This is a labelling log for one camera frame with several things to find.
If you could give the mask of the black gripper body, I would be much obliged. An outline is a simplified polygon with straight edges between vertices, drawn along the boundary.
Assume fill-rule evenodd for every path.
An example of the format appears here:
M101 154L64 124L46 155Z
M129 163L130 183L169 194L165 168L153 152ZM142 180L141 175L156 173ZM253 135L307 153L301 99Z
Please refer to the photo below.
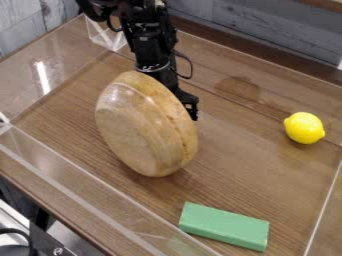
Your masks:
M191 119L196 121L199 118L199 98L179 87L177 75L172 68L169 66L161 68L154 66L136 66L134 69L154 78L164 85L184 106Z

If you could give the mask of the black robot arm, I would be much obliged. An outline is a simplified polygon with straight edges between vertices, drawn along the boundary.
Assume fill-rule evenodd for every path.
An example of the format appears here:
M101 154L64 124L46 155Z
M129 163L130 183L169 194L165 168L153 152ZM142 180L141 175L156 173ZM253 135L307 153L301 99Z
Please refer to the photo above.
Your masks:
M172 92L193 121L199 116L199 98L179 87L179 77L191 79L193 65L175 45L175 28L167 0L74 0L93 22L104 22L113 32L121 32L130 52L134 69L153 77Z

